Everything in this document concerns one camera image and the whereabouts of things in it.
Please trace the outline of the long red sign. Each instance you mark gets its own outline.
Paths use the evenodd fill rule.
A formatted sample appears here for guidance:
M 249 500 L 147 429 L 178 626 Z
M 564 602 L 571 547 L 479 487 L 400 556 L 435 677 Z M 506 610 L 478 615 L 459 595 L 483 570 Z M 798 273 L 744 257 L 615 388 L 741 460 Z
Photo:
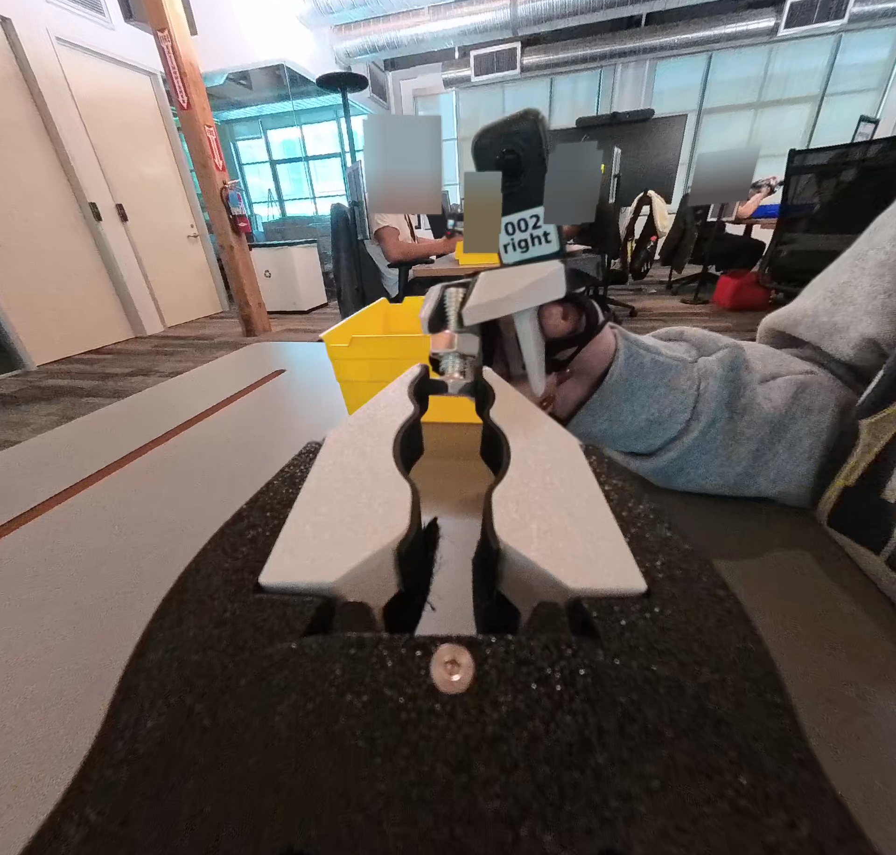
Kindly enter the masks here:
M 191 109 L 188 89 L 175 52 L 175 44 L 168 29 L 162 28 L 154 31 L 155 39 L 165 69 L 169 89 L 179 111 Z

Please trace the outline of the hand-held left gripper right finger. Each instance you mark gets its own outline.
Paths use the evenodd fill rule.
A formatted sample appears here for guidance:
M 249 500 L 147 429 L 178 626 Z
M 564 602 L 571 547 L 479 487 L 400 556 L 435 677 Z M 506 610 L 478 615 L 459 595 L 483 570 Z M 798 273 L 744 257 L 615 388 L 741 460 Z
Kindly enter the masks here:
M 474 389 L 479 456 L 492 474 L 472 562 L 478 633 L 517 633 L 542 603 L 629 598 L 647 583 L 566 428 L 491 368 Z

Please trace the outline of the yellow plastic bin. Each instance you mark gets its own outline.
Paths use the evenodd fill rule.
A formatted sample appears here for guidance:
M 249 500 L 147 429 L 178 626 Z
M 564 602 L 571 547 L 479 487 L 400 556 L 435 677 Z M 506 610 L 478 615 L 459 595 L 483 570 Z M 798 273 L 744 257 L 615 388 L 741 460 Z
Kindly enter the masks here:
M 421 328 L 423 296 L 380 299 L 323 332 L 349 413 L 417 364 L 429 365 L 430 338 Z

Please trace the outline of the white recycling bin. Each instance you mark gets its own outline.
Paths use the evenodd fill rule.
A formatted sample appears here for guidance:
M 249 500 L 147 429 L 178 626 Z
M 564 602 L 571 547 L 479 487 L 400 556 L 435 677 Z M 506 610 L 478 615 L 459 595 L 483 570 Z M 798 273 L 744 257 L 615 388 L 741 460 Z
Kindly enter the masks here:
M 268 313 L 308 313 L 328 303 L 316 240 L 252 243 L 249 248 Z

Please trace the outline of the slim silver air duct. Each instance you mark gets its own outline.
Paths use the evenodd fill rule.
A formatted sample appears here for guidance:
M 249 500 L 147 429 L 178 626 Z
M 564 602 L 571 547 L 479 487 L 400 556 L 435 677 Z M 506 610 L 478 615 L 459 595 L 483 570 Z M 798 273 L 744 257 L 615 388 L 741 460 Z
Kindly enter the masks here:
M 428 10 L 339 25 L 331 32 L 339 62 L 408 60 L 447 62 L 469 50 L 500 43 L 523 46 L 634 30 L 644 25 L 689 21 L 747 10 L 775 8 L 785 0 L 687 0 L 673 6 L 628 7 L 610 13 L 573 15 L 556 0 L 524 10 L 522 0 L 463 0 Z

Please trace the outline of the black mesh chair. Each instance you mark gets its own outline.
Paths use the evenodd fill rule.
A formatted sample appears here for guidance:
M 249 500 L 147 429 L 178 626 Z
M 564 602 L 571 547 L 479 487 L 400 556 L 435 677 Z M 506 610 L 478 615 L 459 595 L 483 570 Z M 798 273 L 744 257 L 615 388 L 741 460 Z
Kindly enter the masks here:
M 895 199 L 895 138 L 792 149 L 759 283 L 794 296 Z

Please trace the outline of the person's black printed shirt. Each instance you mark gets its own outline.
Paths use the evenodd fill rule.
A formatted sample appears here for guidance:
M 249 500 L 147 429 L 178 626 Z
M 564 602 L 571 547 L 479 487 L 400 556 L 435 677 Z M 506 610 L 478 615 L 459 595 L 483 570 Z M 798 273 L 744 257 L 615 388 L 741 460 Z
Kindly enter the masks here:
M 817 478 L 815 516 L 895 602 L 895 353 L 857 401 Z

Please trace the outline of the white door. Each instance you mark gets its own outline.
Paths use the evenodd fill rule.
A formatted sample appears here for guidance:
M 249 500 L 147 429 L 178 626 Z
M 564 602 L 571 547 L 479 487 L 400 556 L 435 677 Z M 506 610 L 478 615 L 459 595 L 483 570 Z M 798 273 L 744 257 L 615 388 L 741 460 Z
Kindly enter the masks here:
M 133 336 L 88 214 L 37 78 L 2 19 L 2 327 L 30 365 Z
M 164 327 L 224 310 L 222 284 L 159 73 L 62 38 L 57 54 Z

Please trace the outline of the person's right hand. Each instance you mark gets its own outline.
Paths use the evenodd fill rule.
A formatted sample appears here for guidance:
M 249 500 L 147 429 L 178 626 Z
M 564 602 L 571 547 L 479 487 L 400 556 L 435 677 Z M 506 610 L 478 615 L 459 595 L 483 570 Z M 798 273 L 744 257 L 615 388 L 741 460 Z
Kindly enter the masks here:
M 546 343 L 566 339 L 586 331 L 585 310 L 570 301 L 555 301 L 539 310 L 539 322 Z M 562 350 L 557 358 L 564 366 L 547 377 L 539 406 L 558 423 L 566 425 L 597 392 L 616 356 L 615 329 L 601 327 L 582 346 Z

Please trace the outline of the small white duct vent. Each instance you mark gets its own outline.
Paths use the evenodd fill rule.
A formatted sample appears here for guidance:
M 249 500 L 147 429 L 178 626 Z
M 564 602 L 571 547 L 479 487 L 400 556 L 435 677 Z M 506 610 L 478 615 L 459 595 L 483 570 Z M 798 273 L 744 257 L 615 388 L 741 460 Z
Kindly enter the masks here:
M 522 44 L 499 43 L 471 49 L 469 79 L 473 84 L 521 77 Z

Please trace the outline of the person's right forearm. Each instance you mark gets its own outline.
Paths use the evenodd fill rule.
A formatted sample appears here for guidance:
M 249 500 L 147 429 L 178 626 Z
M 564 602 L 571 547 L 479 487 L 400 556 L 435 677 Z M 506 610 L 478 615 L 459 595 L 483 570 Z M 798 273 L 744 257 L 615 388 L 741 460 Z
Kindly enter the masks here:
M 808 508 L 836 435 L 894 353 L 894 302 L 890 205 L 754 342 L 609 325 L 582 355 L 588 398 L 557 412 L 659 487 Z

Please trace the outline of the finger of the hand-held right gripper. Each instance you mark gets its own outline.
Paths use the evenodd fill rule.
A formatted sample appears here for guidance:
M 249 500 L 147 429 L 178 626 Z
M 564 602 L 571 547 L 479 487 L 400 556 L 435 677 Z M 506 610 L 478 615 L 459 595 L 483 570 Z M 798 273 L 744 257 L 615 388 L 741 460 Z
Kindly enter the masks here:
M 465 327 L 513 316 L 566 295 L 566 266 L 560 260 L 502 266 L 479 274 L 462 305 Z
M 420 323 L 424 334 L 444 332 L 479 335 L 479 327 L 463 317 L 463 310 L 477 278 L 456 278 L 439 283 L 427 290 L 421 310 Z

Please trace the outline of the black floor lamp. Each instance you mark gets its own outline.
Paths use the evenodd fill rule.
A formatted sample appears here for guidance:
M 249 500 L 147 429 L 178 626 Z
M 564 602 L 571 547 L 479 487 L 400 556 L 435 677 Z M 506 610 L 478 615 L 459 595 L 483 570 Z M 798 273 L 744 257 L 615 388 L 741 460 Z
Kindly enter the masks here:
M 350 163 L 357 162 L 356 145 L 351 121 L 349 95 L 363 93 L 369 88 L 369 78 L 351 70 L 334 70 L 319 75 L 315 85 L 327 93 L 336 94 L 342 100 L 342 113 L 349 145 Z

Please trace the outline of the wide white duct vent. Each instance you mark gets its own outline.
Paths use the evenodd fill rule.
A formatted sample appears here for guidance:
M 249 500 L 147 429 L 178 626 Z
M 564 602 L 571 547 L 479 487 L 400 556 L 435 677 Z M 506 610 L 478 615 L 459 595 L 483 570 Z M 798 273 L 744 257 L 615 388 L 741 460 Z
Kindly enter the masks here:
M 842 26 L 848 21 L 854 3 L 855 0 L 786 0 L 777 35 L 802 35 Z

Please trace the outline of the red bag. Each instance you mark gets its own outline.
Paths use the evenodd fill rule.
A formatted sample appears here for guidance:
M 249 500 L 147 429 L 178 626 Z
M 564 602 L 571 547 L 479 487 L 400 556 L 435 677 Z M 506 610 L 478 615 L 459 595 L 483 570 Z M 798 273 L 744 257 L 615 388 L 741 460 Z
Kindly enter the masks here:
M 719 276 L 711 301 L 728 312 L 766 312 L 771 292 L 755 270 L 736 269 Z

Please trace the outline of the silver hex bolt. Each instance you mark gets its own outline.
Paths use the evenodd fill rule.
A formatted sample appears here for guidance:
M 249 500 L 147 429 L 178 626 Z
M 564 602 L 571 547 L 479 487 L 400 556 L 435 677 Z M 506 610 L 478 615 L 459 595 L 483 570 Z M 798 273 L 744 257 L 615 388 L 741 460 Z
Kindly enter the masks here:
M 438 376 L 475 378 L 482 356 L 481 334 L 444 332 L 430 337 L 430 365 Z

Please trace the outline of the chair with tan jacket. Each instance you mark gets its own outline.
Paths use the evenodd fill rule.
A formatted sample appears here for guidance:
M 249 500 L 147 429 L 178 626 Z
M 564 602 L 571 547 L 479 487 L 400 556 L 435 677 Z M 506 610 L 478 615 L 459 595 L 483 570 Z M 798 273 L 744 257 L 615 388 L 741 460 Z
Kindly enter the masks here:
M 620 210 L 618 260 L 630 279 L 642 281 L 649 274 L 673 219 L 666 200 L 653 189 L 639 193 Z

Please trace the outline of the black office chair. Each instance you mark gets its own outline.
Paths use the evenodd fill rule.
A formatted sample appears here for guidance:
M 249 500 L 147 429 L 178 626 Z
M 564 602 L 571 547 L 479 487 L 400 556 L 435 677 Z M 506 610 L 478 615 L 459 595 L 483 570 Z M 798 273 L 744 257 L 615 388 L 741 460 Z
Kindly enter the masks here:
M 342 203 L 330 207 L 330 252 L 336 300 L 343 320 L 386 299 L 400 303 L 405 295 L 397 267 L 388 265 L 380 247 L 358 238 L 354 212 Z

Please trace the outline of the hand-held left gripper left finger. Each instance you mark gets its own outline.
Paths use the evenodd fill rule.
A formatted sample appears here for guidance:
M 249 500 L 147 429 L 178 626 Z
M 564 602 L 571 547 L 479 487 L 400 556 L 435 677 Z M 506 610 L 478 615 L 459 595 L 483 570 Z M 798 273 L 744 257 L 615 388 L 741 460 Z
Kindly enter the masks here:
M 430 383 L 414 365 L 328 434 L 258 578 L 263 592 L 360 603 L 387 633 L 417 630 L 439 541 L 410 477 Z

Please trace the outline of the large black wall screen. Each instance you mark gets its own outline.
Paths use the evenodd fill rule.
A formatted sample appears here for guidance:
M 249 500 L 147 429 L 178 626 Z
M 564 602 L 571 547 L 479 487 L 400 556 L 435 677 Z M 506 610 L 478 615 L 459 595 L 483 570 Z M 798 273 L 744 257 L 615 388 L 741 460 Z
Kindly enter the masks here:
M 687 112 L 657 114 L 653 108 L 642 108 L 585 115 L 574 127 L 601 148 L 620 150 L 619 197 L 624 204 L 653 190 L 674 208 L 680 199 L 678 174 L 689 120 Z

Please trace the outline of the wooden support post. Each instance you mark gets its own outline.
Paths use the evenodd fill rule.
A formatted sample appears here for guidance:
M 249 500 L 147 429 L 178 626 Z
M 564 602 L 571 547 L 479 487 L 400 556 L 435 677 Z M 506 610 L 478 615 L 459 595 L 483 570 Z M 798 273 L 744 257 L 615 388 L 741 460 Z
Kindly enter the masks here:
M 230 180 L 230 177 L 228 170 L 225 174 L 218 173 L 210 160 L 203 125 L 215 125 L 215 122 L 181 0 L 142 0 L 142 2 L 154 38 L 155 30 L 166 28 L 175 44 L 175 52 L 191 105 L 189 111 L 179 111 L 176 106 L 176 114 L 195 167 L 203 202 L 209 214 L 211 231 L 218 245 L 243 331 L 250 337 L 270 333 L 272 325 L 247 241 L 244 235 L 234 233 L 220 199 L 220 188 L 225 181 Z

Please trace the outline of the black draped chair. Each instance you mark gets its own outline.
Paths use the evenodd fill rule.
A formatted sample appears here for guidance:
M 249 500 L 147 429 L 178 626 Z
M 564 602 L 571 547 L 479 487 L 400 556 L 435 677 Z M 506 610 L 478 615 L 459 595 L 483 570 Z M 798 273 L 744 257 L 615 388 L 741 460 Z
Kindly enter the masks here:
M 659 252 L 659 264 L 681 273 L 687 264 L 699 265 L 696 274 L 679 278 L 668 290 L 678 292 L 683 286 L 695 284 L 693 295 L 683 303 L 708 302 L 709 284 L 718 282 L 720 273 L 731 270 L 753 270 L 763 258 L 766 243 L 744 234 L 727 232 L 725 222 L 710 220 L 709 205 L 691 205 L 687 191 L 680 201 L 672 226 Z

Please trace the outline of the red fire extinguisher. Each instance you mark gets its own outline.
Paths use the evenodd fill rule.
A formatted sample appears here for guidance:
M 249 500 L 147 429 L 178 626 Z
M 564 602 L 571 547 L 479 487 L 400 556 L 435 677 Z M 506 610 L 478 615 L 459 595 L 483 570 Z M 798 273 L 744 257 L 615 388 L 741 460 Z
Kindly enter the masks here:
M 252 222 L 239 181 L 225 181 L 220 188 L 220 199 L 234 233 L 244 235 L 251 242 Z

